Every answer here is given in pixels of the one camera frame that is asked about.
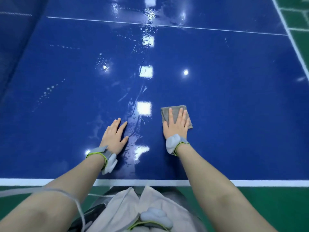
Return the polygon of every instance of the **green floor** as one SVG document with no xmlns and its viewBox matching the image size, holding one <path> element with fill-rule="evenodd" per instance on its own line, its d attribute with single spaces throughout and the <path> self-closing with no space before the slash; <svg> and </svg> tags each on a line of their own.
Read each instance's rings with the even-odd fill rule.
<svg viewBox="0 0 309 232">
<path fill-rule="evenodd" d="M 309 2 L 302 0 L 277 0 L 280 8 L 293 8 L 298 10 L 309 10 Z M 303 60 L 309 66 L 309 25 L 300 11 L 283 10 L 291 34 L 298 46 Z M 103 194 L 106 187 L 93 187 L 91 192 Z M 211 228 L 206 216 L 199 207 L 190 187 L 180 187 L 180 191 L 187 197 L 199 217 L 206 224 L 209 231 Z M 241 192 L 279 232 L 302 232 L 309 231 L 309 188 L 284 188 L 284 187 L 240 187 Z M 12 196 L 0 199 L 0 219 L 18 205 L 27 195 Z M 93 196 L 87 197 L 83 203 L 83 209 L 89 208 L 95 200 Z"/>
</svg>

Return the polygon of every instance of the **blue table surface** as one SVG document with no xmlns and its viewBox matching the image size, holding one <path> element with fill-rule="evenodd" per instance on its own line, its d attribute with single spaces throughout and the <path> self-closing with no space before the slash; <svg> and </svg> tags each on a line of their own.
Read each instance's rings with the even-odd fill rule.
<svg viewBox="0 0 309 232">
<path fill-rule="evenodd" d="M 188 141 L 229 179 L 308 179 L 309 89 L 288 36 L 46 17 L 144 23 L 145 8 L 168 17 L 148 24 L 286 34 L 271 0 L 50 0 L 0 106 L 0 178 L 60 176 L 121 117 L 128 144 L 100 178 L 187 179 L 160 114 L 186 105 Z"/>
</svg>

